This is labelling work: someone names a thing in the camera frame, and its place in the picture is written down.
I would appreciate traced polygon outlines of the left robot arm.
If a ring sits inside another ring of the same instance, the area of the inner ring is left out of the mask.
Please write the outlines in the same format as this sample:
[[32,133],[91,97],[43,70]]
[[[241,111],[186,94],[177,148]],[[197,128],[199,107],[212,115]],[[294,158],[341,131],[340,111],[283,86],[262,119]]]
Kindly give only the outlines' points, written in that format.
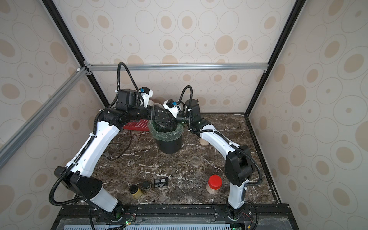
[[[55,169],[57,181],[49,194],[50,204],[64,206],[77,201],[86,201],[94,208],[102,209],[112,220],[121,219],[124,211],[121,202],[104,189],[102,181],[92,177],[99,159],[112,139],[127,123],[140,119],[153,120],[165,131],[172,131],[176,129],[176,118],[177,116],[170,110],[157,105],[135,106],[126,111],[113,108],[101,110],[94,119],[92,133],[80,151],[66,166]],[[56,201],[54,194],[60,184],[78,194],[78,198]]]

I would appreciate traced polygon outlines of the left diagonal aluminium rail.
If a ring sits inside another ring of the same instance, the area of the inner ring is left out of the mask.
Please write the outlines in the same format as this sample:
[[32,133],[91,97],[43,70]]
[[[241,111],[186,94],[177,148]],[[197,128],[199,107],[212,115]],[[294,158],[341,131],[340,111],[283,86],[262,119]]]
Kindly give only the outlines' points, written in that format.
[[19,150],[39,125],[57,107],[60,101],[69,93],[81,77],[87,73],[86,67],[76,71],[55,93],[30,117],[29,120],[1,148],[1,168]]

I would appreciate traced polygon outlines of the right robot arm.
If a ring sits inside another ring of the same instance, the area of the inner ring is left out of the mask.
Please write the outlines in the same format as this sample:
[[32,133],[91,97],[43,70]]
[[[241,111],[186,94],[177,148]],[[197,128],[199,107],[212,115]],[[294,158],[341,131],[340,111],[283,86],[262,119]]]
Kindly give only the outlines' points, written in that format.
[[179,114],[176,120],[188,125],[189,132],[207,141],[225,159],[224,173],[230,182],[227,213],[230,219],[239,219],[246,204],[247,188],[258,186],[263,181],[261,168],[252,157],[250,149],[231,141],[202,117],[195,120],[188,114]]

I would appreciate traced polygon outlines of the black frame post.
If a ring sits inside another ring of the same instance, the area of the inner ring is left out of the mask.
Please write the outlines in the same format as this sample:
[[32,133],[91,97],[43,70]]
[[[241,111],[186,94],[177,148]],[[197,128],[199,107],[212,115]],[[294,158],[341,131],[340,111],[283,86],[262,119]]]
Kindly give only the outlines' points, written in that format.
[[291,13],[288,17],[288,19],[286,20],[286,24],[281,32],[281,35],[276,43],[276,46],[271,54],[271,57],[269,59],[268,62],[268,67],[267,70],[262,74],[260,82],[257,85],[257,88],[250,100],[250,103],[247,107],[247,110],[244,113],[244,117],[249,117],[253,108],[255,107],[255,104],[263,90],[263,87],[265,86],[269,75],[271,74],[271,71],[273,70],[281,52],[282,49],[284,48],[284,45],[295,25],[295,23],[297,22],[297,19],[301,13],[301,11],[303,10],[303,7],[306,3],[306,0],[297,0],[295,1],[295,4],[291,10]]
[[43,5],[45,6],[47,12],[50,14],[52,21],[55,23],[65,42],[67,43],[69,49],[72,54],[76,58],[77,62],[81,67],[85,67],[87,70],[86,77],[88,78],[90,84],[92,85],[94,91],[96,92],[98,98],[102,102],[104,107],[109,105],[109,101],[104,94],[100,84],[98,83],[96,77],[93,72],[88,67],[88,62],[85,59],[84,55],[81,52],[80,46],[77,44],[75,38],[73,37],[71,31],[69,30],[67,24],[65,23],[62,15],[57,9],[56,4],[53,1],[43,0]]

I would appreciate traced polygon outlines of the yellow spice jar black lid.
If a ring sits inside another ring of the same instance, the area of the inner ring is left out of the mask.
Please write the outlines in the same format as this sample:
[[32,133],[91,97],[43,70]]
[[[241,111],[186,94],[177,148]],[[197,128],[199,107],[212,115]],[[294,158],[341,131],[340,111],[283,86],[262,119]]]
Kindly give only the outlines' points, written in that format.
[[135,199],[139,199],[143,196],[143,192],[140,190],[140,188],[133,184],[129,187],[129,192],[133,195]]

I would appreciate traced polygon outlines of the black trash bin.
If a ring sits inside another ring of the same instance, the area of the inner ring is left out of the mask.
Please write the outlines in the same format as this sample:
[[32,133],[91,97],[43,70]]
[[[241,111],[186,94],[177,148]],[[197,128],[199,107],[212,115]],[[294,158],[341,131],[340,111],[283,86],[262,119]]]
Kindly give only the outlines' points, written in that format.
[[183,143],[183,135],[172,141],[156,140],[158,149],[165,154],[174,154],[178,152]]

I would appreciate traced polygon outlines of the red-lid oatmeal jar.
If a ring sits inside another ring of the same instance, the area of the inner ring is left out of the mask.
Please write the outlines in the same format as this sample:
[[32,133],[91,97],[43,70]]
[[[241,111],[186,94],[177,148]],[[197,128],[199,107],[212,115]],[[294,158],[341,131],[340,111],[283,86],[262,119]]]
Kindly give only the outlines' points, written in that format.
[[199,143],[202,145],[202,146],[207,146],[209,144],[209,142],[207,142],[206,140],[200,138],[199,139]]
[[210,194],[216,194],[222,187],[222,179],[218,175],[212,175],[207,182],[206,190]]

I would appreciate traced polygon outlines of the horizontal aluminium rail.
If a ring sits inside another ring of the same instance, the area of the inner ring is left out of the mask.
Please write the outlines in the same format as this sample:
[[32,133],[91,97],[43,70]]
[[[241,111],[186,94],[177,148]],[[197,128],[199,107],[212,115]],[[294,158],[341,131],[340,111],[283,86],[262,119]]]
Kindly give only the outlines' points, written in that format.
[[267,70],[267,63],[127,64],[130,71]]

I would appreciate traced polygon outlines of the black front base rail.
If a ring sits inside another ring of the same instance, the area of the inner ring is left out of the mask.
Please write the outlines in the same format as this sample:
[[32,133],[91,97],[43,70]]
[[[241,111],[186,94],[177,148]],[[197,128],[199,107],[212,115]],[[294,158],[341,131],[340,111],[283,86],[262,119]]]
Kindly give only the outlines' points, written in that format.
[[64,206],[53,230],[297,230],[287,204],[247,204],[231,219],[226,206],[125,205],[120,220],[112,221],[89,206]]

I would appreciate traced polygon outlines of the right black frame post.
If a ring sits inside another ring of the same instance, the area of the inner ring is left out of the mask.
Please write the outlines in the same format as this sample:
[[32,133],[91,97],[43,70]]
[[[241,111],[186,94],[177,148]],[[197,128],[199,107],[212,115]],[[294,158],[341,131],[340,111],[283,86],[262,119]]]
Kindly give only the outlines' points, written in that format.
[[255,104],[263,90],[263,87],[265,86],[269,75],[271,74],[271,71],[273,70],[281,52],[282,49],[284,48],[284,45],[295,25],[295,23],[297,22],[297,19],[301,13],[301,11],[303,10],[303,7],[306,3],[306,0],[297,0],[295,1],[295,4],[291,10],[291,13],[288,17],[288,19],[286,20],[286,24],[281,32],[281,35],[276,43],[276,46],[271,54],[271,57],[269,59],[268,62],[268,67],[267,70],[262,74],[260,82],[257,85],[257,88],[250,100],[250,103],[247,107],[247,110],[244,113],[244,117],[249,117],[253,108],[255,107]]

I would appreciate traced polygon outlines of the small black box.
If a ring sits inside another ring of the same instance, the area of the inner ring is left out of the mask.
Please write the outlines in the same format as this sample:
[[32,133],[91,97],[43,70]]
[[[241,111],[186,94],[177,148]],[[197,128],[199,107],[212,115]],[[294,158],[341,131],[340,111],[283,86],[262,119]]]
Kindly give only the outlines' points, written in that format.
[[160,178],[160,179],[154,179],[154,188],[161,188],[161,187],[168,187],[169,181],[168,178]]

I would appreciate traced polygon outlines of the left black frame post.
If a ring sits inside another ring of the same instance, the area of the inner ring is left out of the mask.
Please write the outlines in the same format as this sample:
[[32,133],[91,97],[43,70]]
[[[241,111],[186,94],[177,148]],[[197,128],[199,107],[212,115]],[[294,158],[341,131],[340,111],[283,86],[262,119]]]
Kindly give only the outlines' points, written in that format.
[[98,83],[96,77],[93,72],[88,67],[88,62],[85,59],[84,55],[81,52],[80,46],[77,44],[75,38],[73,37],[71,31],[69,30],[67,24],[65,23],[62,15],[57,9],[56,4],[53,1],[43,0],[43,5],[45,6],[47,12],[50,14],[52,21],[55,23],[65,42],[67,43],[69,49],[72,54],[76,58],[77,62],[81,67],[85,67],[87,70],[86,77],[88,78],[90,84],[92,85],[94,91],[96,92],[98,98],[102,102],[104,107],[109,105],[109,101],[104,94],[100,84]]

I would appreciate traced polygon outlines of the clear jar lid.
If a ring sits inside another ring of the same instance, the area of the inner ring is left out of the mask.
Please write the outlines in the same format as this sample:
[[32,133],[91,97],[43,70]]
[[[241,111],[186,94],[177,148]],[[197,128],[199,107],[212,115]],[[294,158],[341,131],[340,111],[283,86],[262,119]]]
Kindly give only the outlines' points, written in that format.
[[197,156],[193,156],[190,160],[191,164],[194,166],[194,167],[199,167],[202,165],[202,161],[199,157]]

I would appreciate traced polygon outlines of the red toaster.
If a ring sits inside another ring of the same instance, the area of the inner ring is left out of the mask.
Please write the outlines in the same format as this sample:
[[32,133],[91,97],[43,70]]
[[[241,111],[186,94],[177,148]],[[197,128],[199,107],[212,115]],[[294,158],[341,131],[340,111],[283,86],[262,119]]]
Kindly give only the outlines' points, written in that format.
[[141,119],[138,121],[131,121],[124,125],[123,129],[133,131],[149,131],[148,120]]

